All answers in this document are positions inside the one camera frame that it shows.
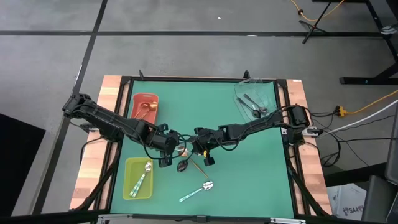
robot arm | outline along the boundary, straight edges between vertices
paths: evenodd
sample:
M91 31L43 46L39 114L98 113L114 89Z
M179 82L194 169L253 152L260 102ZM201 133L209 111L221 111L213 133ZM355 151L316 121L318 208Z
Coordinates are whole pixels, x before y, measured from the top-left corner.
M109 141L118 142L127 136L134 142L160 151L159 166L165 167L172 164L172 154L175 147L180 144L178 132L170 130L167 124L155 126L144 120L127 119L110 110L98 106L88 95L79 94L69 98L62 110L68 118L83 118L97 127L101 135ZM286 111L292 124L283 122L282 112ZM256 119L246 124L228 124L219 126L217 130L208 128L195 128L196 136L189 141L193 146L193 153L205 156L205 165L213 165L214 159L210 156L210 150L221 146L227 151L232 151L238 143L248 135L269 128L282 127L287 130L290 144L303 144L302 131L310 125L305 108L302 106L286 106L279 108L263 118ZM235 145L232 149L223 146Z
M166 124L155 126L144 120L127 119L98 106L86 94L73 95L62 108L67 118L85 119L99 129L102 137L112 142L123 140L123 135L144 147L160 151L159 165L172 164L172 154L179 145L176 131L169 131Z

striped handle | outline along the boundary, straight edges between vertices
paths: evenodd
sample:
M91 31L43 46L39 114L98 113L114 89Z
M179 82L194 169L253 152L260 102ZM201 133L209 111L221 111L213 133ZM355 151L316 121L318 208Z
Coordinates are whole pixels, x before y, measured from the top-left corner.
M136 197L136 195L137 195L137 193L138 193L138 190L139 190L139 187L141 186L141 184L142 184L142 181L144 180L144 177L145 177L145 174L143 174L142 176L141 176L141 178L138 180L138 182L136 183L136 185L134 186L134 188L131 190L131 192L130 192L130 196L131 197Z
M179 201L179 202L183 202L183 201L185 201L186 199L190 198L192 195L198 193L198 192L201 191L201 190L203 190L203 188L199 188L198 190L196 190L196 191L194 191L194 192L188 194L187 196L180 198L180 200L178 200L178 201Z

utensil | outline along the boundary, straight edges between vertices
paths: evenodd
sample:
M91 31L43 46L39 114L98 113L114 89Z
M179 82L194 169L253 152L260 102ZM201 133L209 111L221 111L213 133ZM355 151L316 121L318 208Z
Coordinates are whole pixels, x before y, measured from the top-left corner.
M268 113L268 109L258 105L254 100L252 100L247 94L243 95L246 99L248 99L252 104L254 104L255 106L257 106L257 108L259 108L259 111L261 114L267 114Z
M213 181L204 182L203 186L201 188L199 188L198 190L188 194L187 196L184 196L184 197L180 198L180 200L178 200L178 201L179 202L183 202L183 201L185 201L186 199L192 197L192 195L195 195L196 193L198 193L201 190L210 190L213 187L213 185L214 185Z
M179 147L178 149L176 149L178 152L184 152L184 147L182 146L182 147ZM188 151L187 150L185 150L185 152L181 155L181 156L185 156L185 157L187 157L188 156ZM205 173L205 171L203 171L200 167L199 167L199 165L196 163L196 162L194 162L193 161L193 159L191 159L191 158L189 158L189 161L206 177L206 178L209 178L207 175L206 175L206 173ZM182 171L184 171L186 168L187 168L187 166L188 166L188 161L186 160L186 159L183 159L183 160L181 160L178 164L177 164L177 172L182 172Z
M140 118L138 119L142 119L144 118L150 111L155 111L157 109L157 102L153 101L152 103L149 104L149 108L148 111L146 113L144 113Z
M139 113L142 111L142 109L143 109L144 107L149 106L149 103L141 103L140 106L141 106L141 108L139 108L137 114L136 114L133 118L136 118L136 117L139 115Z
M131 197L136 197L139 187L142 184L142 181L144 181L144 177L147 175L147 173L150 172L150 170L152 169L152 163L150 161L147 162L147 164L145 164L145 172L144 174L141 176L141 178L138 180L138 182L136 183L136 185L134 186L134 188L131 190L130 192L130 196Z
M253 115L255 118L261 118L261 112L260 112L259 110L255 110L255 109L251 108L249 105L247 105L247 104L246 104L242 99L240 99L239 97L238 97L237 99L238 99L238 101L239 101L242 105L246 106L247 108L249 108L249 109L252 111L252 115Z

red tray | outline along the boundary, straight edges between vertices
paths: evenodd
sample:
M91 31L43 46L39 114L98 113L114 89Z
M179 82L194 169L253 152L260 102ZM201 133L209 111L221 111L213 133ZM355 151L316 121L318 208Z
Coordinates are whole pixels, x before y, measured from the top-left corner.
M141 116L143 116L146 112L149 111L149 107L147 107L147 106L142 108L141 105L143 103L153 103L153 102L157 103L156 110L149 111L142 118L145 121L155 124L157 110L159 109L159 97L153 93L137 93L132 97L132 99L134 100L134 104L132 106L130 118L136 118L136 119L139 119Z

concrete floor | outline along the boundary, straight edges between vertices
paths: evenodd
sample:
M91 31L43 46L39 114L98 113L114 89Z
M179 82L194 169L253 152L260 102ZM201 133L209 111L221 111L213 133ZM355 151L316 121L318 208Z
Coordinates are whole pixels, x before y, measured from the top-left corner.
M297 3L311 18L326 5L310 0ZM384 25L396 21L385 1L372 4ZM0 30L92 30L100 5L100 0L0 0ZM289 0L115 0L108 3L100 30L304 31L299 19ZM331 32L377 32L364 4L343 4L319 27ZM241 77L249 70L252 77L302 79L309 108L316 112L331 111L336 105L355 110L396 89L338 83L341 76L373 77L391 65L391 53L382 39L312 38L305 45L301 41L298 37L98 37L81 92L96 99L103 75L137 75L139 69L147 76ZM0 113L47 130L15 215L30 212L60 124L61 107L72 90L87 43L88 37L0 36ZM390 101L359 115L336 118L332 128L363 118ZM392 113L386 111L378 118ZM391 125L388 119L340 136L389 136ZM85 140L83 131L70 127L43 212L68 210ZM322 155L336 151L330 137L317 143ZM387 141L351 145L368 164L386 160ZM365 166L342 146L339 168Z

